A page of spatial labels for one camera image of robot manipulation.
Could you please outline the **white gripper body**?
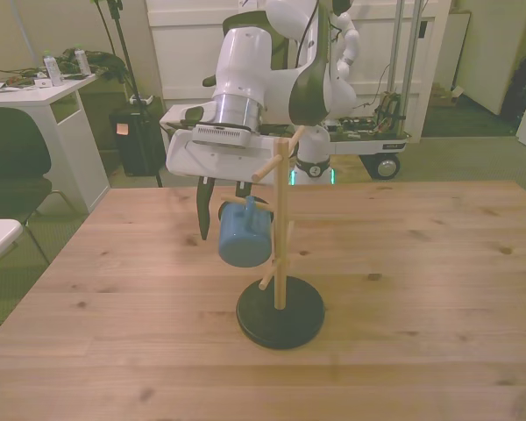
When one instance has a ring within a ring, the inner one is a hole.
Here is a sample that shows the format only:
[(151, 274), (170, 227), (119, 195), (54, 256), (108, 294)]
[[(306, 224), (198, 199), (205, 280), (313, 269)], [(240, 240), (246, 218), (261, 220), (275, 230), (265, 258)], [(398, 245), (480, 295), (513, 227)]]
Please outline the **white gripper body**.
[(200, 145), (192, 140), (191, 131), (178, 130), (167, 150), (167, 170), (180, 176), (251, 182), (252, 175), (274, 156), (275, 140), (270, 136), (252, 136), (247, 148)]

